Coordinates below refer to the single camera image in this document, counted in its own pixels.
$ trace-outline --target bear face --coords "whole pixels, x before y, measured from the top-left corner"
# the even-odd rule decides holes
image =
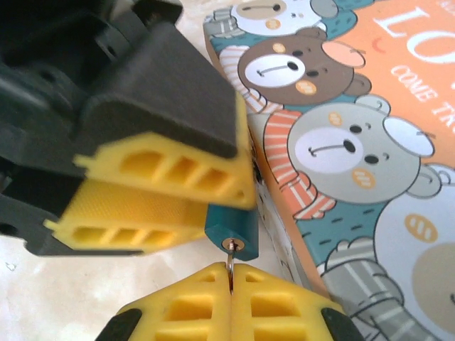
[[[240,58],[238,72],[247,88],[257,90],[268,101],[312,105],[341,94],[369,93],[369,79],[354,71],[364,64],[357,50],[326,41],[319,28],[305,28],[252,46]]]
[[[322,17],[338,13],[333,0],[255,0],[234,5],[231,15],[240,29],[259,36],[286,36],[305,27],[325,30]]]
[[[413,124],[388,117],[381,97],[317,106],[291,128],[288,152],[296,171],[318,191],[336,200],[371,204],[403,192],[437,193],[437,173],[421,166],[433,145]]]
[[[442,175],[455,181],[455,170],[429,167],[445,168]],[[406,309],[440,340],[455,338],[453,202],[455,183],[443,181],[432,197],[404,194],[389,202],[375,228],[378,263],[400,286]]]

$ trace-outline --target book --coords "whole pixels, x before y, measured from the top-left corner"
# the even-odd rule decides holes
[[[282,268],[282,277],[303,288],[311,288],[267,186],[264,183],[258,183],[257,193],[260,218],[272,240],[275,254]]]
[[[454,17],[453,0],[255,0],[204,22],[247,103],[269,233],[366,340],[455,340]]]

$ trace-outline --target cartoon bear illustration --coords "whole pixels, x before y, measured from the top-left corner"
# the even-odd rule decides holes
[[[264,152],[295,219],[323,217],[337,200],[372,204],[408,192],[438,193],[437,172],[421,164],[434,147],[414,124],[390,117],[382,97],[273,113]]]
[[[205,34],[233,38],[245,33],[287,36],[305,27],[326,29],[322,18],[338,13],[333,0],[254,0],[218,9],[205,18]]]
[[[455,340],[455,170],[427,167],[441,176],[436,195],[395,198],[374,239],[342,241],[326,262],[329,291],[366,340]]]
[[[319,28],[270,38],[251,48],[230,46],[220,63],[250,112],[272,113],[283,104],[320,104],[342,94],[369,93],[369,79],[355,72],[365,65],[356,49],[327,41]]]
[[[373,237],[375,225],[386,202],[351,204],[337,201],[323,219],[297,220],[301,237],[317,267],[323,266],[340,240]]]
[[[338,12],[334,18],[322,18],[321,21],[326,27],[327,39],[332,40],[352,30],[357,25],[358,17],[354,11],[348,10]]]

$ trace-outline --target white cartoon bear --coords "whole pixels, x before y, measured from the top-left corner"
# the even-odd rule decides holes
[[[455,170],[429,166],[441,176],[441,190],[387,205],[376,224],[375,254],[401,288],[404,307],[441,340],[455,340]]]
[[[455,170],[438,193],[404,193],[385,207],[374,239],[341,241],[322,274],[367,341],[455,340]]]
[[[287,36],[301,28],[326,30],[322,18],[333,18],[338,7],[333,0],[254,0],[213,12],[205,19],[206,34],[232,38],[245,32],[259,36]]]

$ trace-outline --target table surface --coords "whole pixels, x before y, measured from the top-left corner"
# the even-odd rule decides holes
[[[178,29],[207,59],[203,19],[235,2],[182,0]],[[249,264],[282,277],[262,225],[259,245],[260,257]],[[21,240],[0,237],[2,340],[93,341],[123,305],[225,260],[207,239],[148,256],[38,258]]]

